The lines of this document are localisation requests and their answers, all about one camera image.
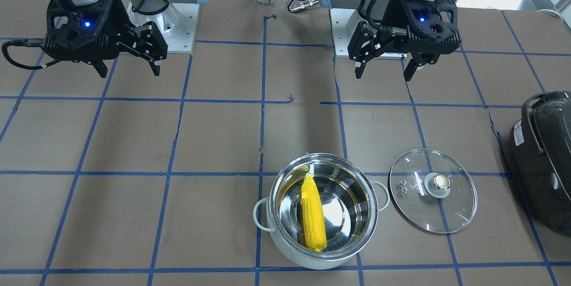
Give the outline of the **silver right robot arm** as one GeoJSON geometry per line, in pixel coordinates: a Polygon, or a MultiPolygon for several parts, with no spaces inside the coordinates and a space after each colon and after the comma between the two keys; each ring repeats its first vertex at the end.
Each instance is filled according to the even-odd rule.
{"type": "Polygon", "coordinates": [[[83,62],[101,77],[125,52],[155,76],[168,54],[191,54],[200,4],[209,0],[51,0],[42,51],[53,62],[83,62]]]}

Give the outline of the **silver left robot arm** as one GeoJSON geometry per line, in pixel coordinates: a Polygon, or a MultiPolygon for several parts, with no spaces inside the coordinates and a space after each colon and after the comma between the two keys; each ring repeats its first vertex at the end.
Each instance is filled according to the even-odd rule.
{"type": "Polygon", "coordinates": [[[410,54],[404,78],[462,44],[454,0],[319,0],[324,8],[355,10],[357,22],[347,46],[357,79],[382,54],[410,54]]]}

